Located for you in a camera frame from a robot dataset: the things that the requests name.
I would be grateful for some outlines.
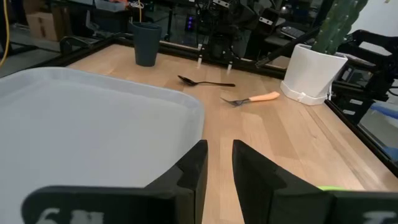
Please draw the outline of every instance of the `gray tray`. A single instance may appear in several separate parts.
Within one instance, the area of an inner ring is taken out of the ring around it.
[[[67,68],[0,79],[0,223],[48,185],[145,187],[198,140],[203,105],[184,93]]]

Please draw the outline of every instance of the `cactus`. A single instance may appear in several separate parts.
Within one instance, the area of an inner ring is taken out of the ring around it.
[[[367,3],[368,0],[335,0],[311,49],[334,55]]]

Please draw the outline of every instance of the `wooden table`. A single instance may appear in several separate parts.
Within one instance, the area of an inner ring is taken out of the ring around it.
[[[280,92],[280,80],[202,65],[158,54],[154,67],[135,64],[134,49],[112,45],[70,68],[111,75],[182,91],[205,105],[203,139],[207,139],[208,185],[203,223],[243,223],[233,180],[232,141],[241,139],[257,151],[317,186],[353,190],[398,190],[398,179],[340,121],[327,105],[305,106],[283,93],[273,101],[233,108],[220,99],[243,99]],[[189,87],[177,78],[235,83],[237,87]]]

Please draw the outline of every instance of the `white flower pot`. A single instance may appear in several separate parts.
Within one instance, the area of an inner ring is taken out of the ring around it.
[[[306,105],[324,102],[336,74],[347,62],[345,55],[327,55],[310,50],[310,46],[294,47],[284,81],[280,88],[285,95]]]

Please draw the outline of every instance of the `black spoon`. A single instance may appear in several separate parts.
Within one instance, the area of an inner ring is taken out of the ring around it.
[[[182,76],[180,76],[180,75],[178,75],[178,77],[179,77],[185,84],[190,85],[190,86],[195,86],[195,85],[201,84],[201,83],[208,83],[208,84],[214,84],[214,85],[219,85],[219,86],[235,87],[235,84],[233,84],[233,83],[194,82],[194,81],[192,81],[191,79],[182,77]]]

